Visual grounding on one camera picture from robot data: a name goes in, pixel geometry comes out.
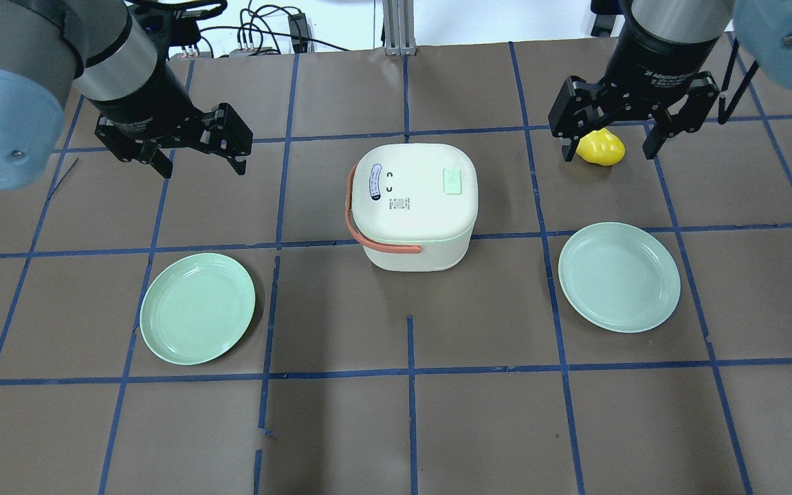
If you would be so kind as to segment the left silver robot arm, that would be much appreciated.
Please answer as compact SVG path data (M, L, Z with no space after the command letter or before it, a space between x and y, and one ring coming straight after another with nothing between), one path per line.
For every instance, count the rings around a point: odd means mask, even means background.
M0 1L0 190L40 178L71 90L95 109L94 132L122 162L168 179L167 149L227 160L244 175L254 135L230 104L204 112L167 65L170 25L217 16L226 1Z

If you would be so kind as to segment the green plate near right arm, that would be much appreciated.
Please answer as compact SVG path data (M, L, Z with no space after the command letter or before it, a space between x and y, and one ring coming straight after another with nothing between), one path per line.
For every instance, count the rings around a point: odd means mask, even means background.
M681 280L664 245L628 223L585 226L565 242L558 260L560 288L570 306L598 328L647 332L678 307Z

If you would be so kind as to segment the green plate near left arm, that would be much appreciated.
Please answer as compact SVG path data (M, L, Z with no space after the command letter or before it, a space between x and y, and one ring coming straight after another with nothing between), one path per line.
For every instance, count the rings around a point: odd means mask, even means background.
M195 366L223 356L245 335L255 304L254 280L241 263L223 254L193 254L148 286L139 329L160 360Z

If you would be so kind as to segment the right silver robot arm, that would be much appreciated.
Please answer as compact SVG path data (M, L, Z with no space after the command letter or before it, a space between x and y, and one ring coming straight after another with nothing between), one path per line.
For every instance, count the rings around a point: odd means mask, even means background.
M716 109L729 121L763 72L792 91L792 1L620 1L624 25L602 78L569 76L548 113L563 160L614 122L653 121L642 144L694 133Z

